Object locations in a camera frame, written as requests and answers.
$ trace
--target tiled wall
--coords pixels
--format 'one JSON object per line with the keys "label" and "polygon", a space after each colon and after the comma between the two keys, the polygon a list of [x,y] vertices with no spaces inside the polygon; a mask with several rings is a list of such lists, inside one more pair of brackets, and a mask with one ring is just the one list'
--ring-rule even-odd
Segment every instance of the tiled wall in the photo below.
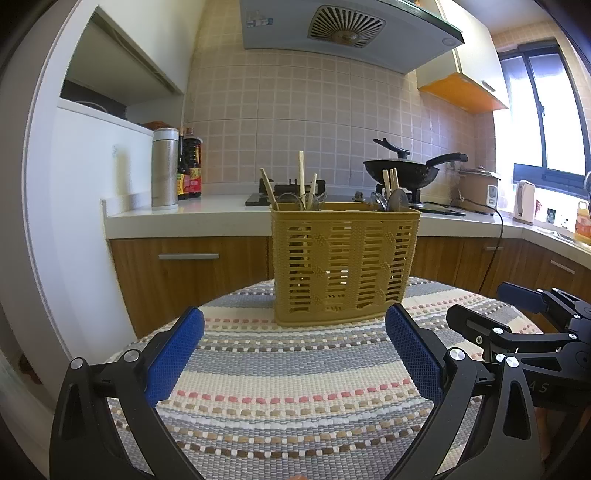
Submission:
{"label": "tiled wall", "polygon": [[[581,98],[587,131],[591,137],[591,77],[573,46],[554,21],[548,20],[513,28],[493,35],[492,40],[497,51],[507,51],[513,50],[517,45],[546,38],[555,38],[560,45]],[[496,170],[495,129],[492,113],[476,115],[476,162],[480,162],[480,159],[483,159],[480,164],[487,163],[493,170]]]}
{"label": "tiled wall", "polygon": [[[238,0],[209,0],[196,41],[185,125],[204,139],[206,184],[297,177],[371,188],[363,161],[389,158],[373,143],[387,137],[426,161],[451,151],[475,153],[474,117],[417,90],[407,76],[358,61],[287,50],[244,50]],[[456,182],[440,169],[423,192],[448,199]]]}

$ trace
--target cooking oil bottle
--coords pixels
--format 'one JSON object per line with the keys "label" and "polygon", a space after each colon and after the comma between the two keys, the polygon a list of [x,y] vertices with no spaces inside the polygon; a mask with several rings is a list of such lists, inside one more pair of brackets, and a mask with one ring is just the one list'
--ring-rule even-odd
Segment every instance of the cooking oil bottle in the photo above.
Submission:
{"label": "cooking oil bottle", "polygon": [[577,208],[577,222],[574,224],[574,238],[579,242],[591,245],[591,217],[589,204],[583,200]]}

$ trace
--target window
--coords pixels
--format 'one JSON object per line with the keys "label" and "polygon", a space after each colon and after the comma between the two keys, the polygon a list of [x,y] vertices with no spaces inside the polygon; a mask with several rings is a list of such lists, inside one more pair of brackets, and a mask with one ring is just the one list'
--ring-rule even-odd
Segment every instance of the window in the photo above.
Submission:
{"label": "window", "polygon": [[499,54],[511,108],[510,141],[502,155],[515,164],[513,182],[587,198],[591,170],[583,108],[556,41]]}

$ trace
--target cabinet handle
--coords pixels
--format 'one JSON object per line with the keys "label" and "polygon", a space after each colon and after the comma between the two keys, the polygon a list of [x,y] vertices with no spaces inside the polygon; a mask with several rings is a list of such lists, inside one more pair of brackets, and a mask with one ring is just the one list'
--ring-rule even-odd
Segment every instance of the cabinet handle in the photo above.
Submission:
{"label": "cabinet handle", "polygon": [[560,265],[558,262],[555,262],[554,260],[550,260],[550,263],[558,268],[562,268],[562,270],[564,270],[565,272],[571,273],[573,275],[575,274],[575,271],[572,268],[565,267],[564,265]]}
{"label": "cabinet handle", "polygon": [[496,90],[489,83],[486,83],[484,80],[481,80],[480,83],[483,84],[484,88],[486,88],[487,90],[490,90],[491,92],[496,92]]}
{"label": "cabinet handle", "polygon": [[160,260],[217,260],[220,254],[160,254]]}

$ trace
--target utensil holder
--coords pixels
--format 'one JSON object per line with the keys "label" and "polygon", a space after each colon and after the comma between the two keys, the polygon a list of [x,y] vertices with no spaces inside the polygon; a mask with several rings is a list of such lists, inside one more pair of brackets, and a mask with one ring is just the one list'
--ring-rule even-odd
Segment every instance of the utensil holder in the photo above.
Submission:
{"label": "utensil holder", "polygon": [[315,326],[382,316],[401,301],[420,212],[377,212],[367,203],[271,211],[275,321]]}

